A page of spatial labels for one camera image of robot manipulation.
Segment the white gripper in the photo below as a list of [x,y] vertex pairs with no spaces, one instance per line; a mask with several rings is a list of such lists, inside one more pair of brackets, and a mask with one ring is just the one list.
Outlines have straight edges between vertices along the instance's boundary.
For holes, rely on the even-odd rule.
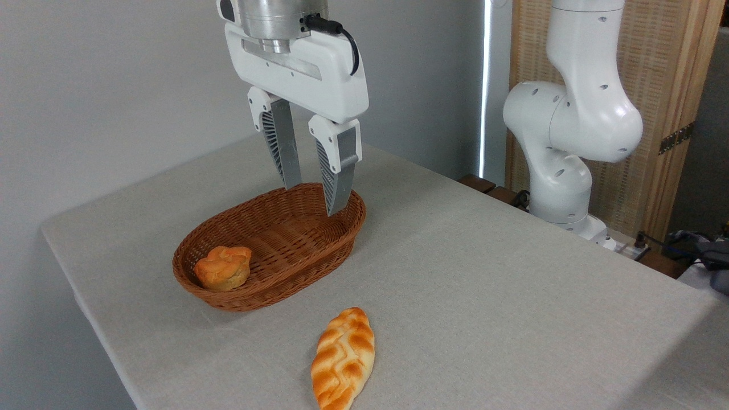
[[263,133],[287,190],[302,183],[289,101],[316,114],[308,127],[317,140],[327,214],[335,215],[349,202],[363,157],[355,118],[366,112],[369,100],[356,42],[329,18],[326,1],[216,6],[226,22],[235,72],[254,86],[248,91],[253,125]]

